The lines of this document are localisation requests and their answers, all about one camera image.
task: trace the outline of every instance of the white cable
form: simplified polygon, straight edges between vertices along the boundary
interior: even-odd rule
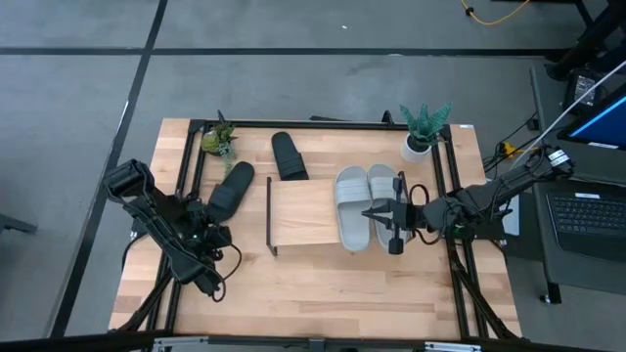
[[[589,88],[589,90],[587,92],[585,92],[585,94],[583,94],[582,96],[580,96],[580,98],[578,98],[574,103],[572,103],[572,105],[569,106],[569,108],[565,109],[565,111],[559,116],[559,118],[557,118],[555,120],[555,122],[553,122],[550,127],[546,128],[546,130],[544,131],[544,133],[542,133],[539,137],[537,137],[537,139],[530,145],[530,147],[526,148],[526,150],[524,151],[524,153],[522,153],[520,156],[517,157],[517,159],[514,161],[513,165],[511,165],[511,169],[513,169],[517,163],[528,153],[530,152],[533,147],[535,147],[537,145],[537,143],[539,143],[539,141],[541,141],[544,137],[546,137],[546,135],[548,133],[550,133],[550,131],[557,125],[557,123],[559,123],[559,121],[564,118],[567,113],[572,110],[578,103],[580,103],[580,101],[582,101],[585,97],[587,97],[587,95],[591,92],[593,92],[596,88],[598,88],[598,86],[600,86],[601,84],[603,84],[604,81],[606,81],[607,78],[611,77],[614,73],[618,72],[622,67],[626,66],[626,61],[624,61],[623,63],[621,63],[618,67],[616,67],[613,71],[609,72],[606,76],[603,77],[603,79],[599,80],[598,83],[594,84],[593,87]]]

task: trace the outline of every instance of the black slide sandal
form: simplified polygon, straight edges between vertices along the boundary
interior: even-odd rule
[[[254,167],[240,161],[221,184],[215,185],[208,199],[208,213],[213,221],[221,223],[235,215],[253,177]]]
[[[308,180],[309,174],[306,173],[304,160],[300,154],[291,136],[287,132],[278,132],[272,136],[272,149],[274,150],[274,158],[278,167],[278,174],[281,181]]]

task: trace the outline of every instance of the slipper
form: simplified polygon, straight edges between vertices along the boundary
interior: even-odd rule
[[[335,179],[335,206],[339,237],[351,251],[365,250],[370,244],[370,220],[361,215],[372,205],[368,175],[361,166],[344,168]]]
[[[245,161],[240,161],[221,184],[215,185],[207,206],[208,213],[215,223],[219,224],[235,215],[239,203],[242,202],[252,182],[252,177],[254,177],[254,167]]]
[[[304,160],[300,154],[291,136],[287,132],[278,132],[272,136],[272,149],[274,150],[274,158],[278,167],[278,174],[281,181],[308,180],[309,174],[306,173]]]
[[[395,191],[393,191],[393,178],[398,177],[397,173],[387,165],[376,164],[370,167],[368,171],[368,182],[370,184],[370,190],[372,191],[372,207],[385,205],[387,199],[395,200]],[[391,213],[378,214],[380,216],[388,215],[391,218]],[[389,241],[393,238],[393,230],[387,230],[379,221],[374,222],[376,225],[376,233],[379,238],[380,245],[389,251]],[[400,239],[406,243],[410,238],[409,232],[400,231]]]

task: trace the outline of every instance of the white pot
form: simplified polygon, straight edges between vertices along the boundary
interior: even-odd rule
[[[423,152],[416,152],[409,147],[409,136],[411,135],[408,134],[407,137],[404,139],[404,143],[400,148],[400,154],[402,155],[402,158],[405,159],[407,162],[421,163],[430,154],[431,146],[428,146],[428,149]]]

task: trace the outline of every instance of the wooden board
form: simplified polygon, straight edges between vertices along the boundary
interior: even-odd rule
[[[172,193],[185,145],[189,120],[165,119],[156,142],[151,169],[156,185]],[[255,169],[252,185],[238,213],[229,221],[234,242],[244,253],[240,270],[228,280],[226,298],[214,303],[193,285],[184,286],[175,331],[195,334],[328,336],[364,338],[459,338],[451,277],[444,243],[433,246],[413,241],[401,256],[383,252],[372,237],[367,251],[350,253],[336,244],[283,246],[273,257],[265,246],[266,177],[279,180],[271,150],[273,128],[238,128],[238,160]],[[347,165],[383,162],[404,170],[409,185],[422,183],[437,196],[432,162],[406,164],[400,156],[405,133],[398,131],[286,129],[303,155],[313,180],[331,180]],[[484,183],[481,157],[472,128],[452,126],[463,186]],[[191,165],[195,165],[195,141]],[[442,149],[444,173],[447,159]],[[194,167],[190,167],[187,185]],[[221,181],[224,166],[208,155],[201,197],[208,199]],[[446,180],[451,189],[449,178]],[[414,202],[423,202],[420,194]],[[505,324],[519,333],[513,295],[502,254],[489,242],[473,244],[480,286]],[[228,273],[236,253],[225,251],[218,270]],[[130,250],[111,328],[123,324],[154,285],[160,250],[151,239]],[[159,313],[162,327],[168,302]],[[475,323],[466,295],[470,330]]]
[[[335,180],[273,181],[272,245],[341,244]]]

